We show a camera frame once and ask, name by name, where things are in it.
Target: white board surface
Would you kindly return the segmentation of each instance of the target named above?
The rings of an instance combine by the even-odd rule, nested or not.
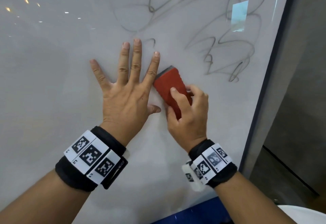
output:
[[[245,1],[246,21],[234,23],[244,12],[234,4]],[[208,137],[239,165],[285,2],[0,0],[0,209],[100,124],[88,60],[114,81],[121,44],[136,36],[142,76],[157,50],[160,71],[174,65],[209,94]],[[149,102],[163,107],[154,89]],[[150,116],[128,150],[128,166],[109,190],[91,194],[76,223],[150,223],[214,196],[191,191],[181,170],[187,154],[164,112]]]

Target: red eraser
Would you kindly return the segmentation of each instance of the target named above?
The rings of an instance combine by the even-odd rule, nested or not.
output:
[[[177,68],[170,66],[169,68],[162,71],[157,75],[153,85],[163,100],[166,102],[166,104],[173,108],[177,119],[181,118],[181,111],[177,102],[171,95],[170,89],[172,87],[175,87],[179,93],[184,94],[187,97],[190,105],[192,105],[192,98],[187,92],[185,84],[183,83]]]

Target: left hand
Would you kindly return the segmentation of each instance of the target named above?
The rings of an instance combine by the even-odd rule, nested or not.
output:
[[[119,58],[118,79],[111,83],[103,74],[96,60],[90,64],[103,91],[103,122],[100,125],[123,146],[141,130],[149,115],[159,113],[155,105],[147,105],[149,92],[157,75],[160,53],[155,52],[143,82],[141,72],[141,40],[134,39],[133,57],[129,75],[130,44],[124,42]]]

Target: blue base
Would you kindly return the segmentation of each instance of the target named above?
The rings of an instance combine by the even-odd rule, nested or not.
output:
[[[215,197],[152,224],[218,224],[230,220],[221,200]]]

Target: hand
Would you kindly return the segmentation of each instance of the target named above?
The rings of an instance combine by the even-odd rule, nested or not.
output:
[[[170,134],[189,153],[193,147],[207,139],[208,95],[195,85],[186,88],[194,96],[192,106],[187,97],[180,94],[176,88],[170,90],[181,110],[181,119],[177,120],[172,107],[167,104],[165,104],[165,111]]]
[[[141,130],[149,115],[161,111],[158,106],[147,106],[149,92],[160,62],[160,53],[153,54],[146,76],[140,83],[140,39],[134,40],[130,77],[128,78],[129,49],[130,44],[124,42],[119,58],[118,79],[114,84],[104,76],[96,60],[90,61],[94,75],[103,91],[103,123],[100,127],[109,132],[123,146],[127,146]]]

